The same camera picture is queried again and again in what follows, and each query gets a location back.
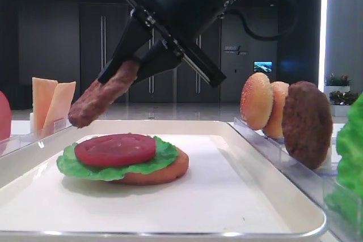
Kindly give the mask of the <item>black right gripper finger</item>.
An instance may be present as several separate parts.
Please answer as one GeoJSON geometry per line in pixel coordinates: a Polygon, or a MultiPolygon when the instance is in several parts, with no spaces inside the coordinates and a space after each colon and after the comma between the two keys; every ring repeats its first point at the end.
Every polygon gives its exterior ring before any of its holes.
{"type": "Polygon", "coordinates": [[[172,70],[179,66],[182,54],[174,45],[168,45],[165,40],[159,40],[140,60],[137,81],[172,70]]]}

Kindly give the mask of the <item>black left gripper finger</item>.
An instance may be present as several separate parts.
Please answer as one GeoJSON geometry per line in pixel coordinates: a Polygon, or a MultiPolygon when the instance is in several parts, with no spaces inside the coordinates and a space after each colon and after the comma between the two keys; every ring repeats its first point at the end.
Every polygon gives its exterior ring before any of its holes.
{"type": "Polygon", "coordinates": [[[131,60],[134,53],[151,39],[152,24],[130,17],[125,31],[105,68],[98,76],[101,84],[107,83],[118,71],[123,62],[131,60]]]}

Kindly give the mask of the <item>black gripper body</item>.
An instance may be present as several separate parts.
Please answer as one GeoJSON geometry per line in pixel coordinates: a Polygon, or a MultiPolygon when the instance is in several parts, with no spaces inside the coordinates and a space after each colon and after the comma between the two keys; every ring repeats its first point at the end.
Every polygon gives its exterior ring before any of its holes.
{"type": "Polygon", "coordinates": [[[235,0],[126,0],[133,6],[130,17],[148,21],[168,45],[181,52],[186,62],[212,87],[225,75],[195,44],[201,35],[235,0]]]}

